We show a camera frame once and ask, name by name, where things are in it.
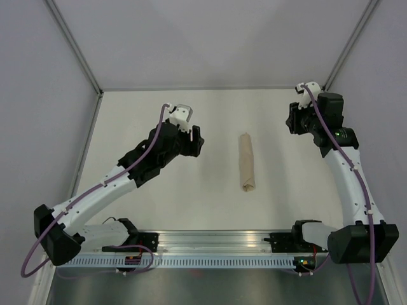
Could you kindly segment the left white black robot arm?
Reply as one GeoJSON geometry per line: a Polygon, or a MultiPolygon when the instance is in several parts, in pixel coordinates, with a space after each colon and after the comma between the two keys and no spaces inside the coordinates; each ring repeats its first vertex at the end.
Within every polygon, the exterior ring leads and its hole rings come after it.
{"type": "Polygon", "coordinates": [[[169,120],[161,122],[147,139],[120,158],[101,182],[52,208],[38,206],[34,210],[35,244],[42,246],[55,266],[85,250],[135,250],[139,232],[128,219],[110,225],[89,226],[87,222],[121,196],[158,176],[178,155],[198,157],[203,144],[199,126],[184,132],[169,120]]]}

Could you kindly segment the beige cloth napkin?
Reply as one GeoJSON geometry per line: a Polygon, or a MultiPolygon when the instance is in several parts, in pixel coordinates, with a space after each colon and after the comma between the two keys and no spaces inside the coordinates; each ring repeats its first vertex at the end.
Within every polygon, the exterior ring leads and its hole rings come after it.
{"type": "Polygon", "coordinates": [[[238,139],[238,144],[240,187],[244,192],[253,191],[256,184],[251,136],[248,133],[242,134],[238,139]]]}

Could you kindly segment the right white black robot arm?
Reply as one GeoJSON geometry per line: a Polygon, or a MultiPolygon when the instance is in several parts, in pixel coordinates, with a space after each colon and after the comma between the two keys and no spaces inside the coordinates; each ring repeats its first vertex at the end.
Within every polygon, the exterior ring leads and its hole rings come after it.
{"type": "Polygon", "coordinates": [[[343,213],[343,227],[319,220],[298,220],[290,242],[304,251],[312,244],[326,249],[337,264],[379,263],[399,238],[395,224],[386,223],[369,191],[361,166],[359,142],[343,126],[343,97],[337,93],[299,92],[300,102],[289,106],[290,133],[309,133],[334,177],[343,213]]]}

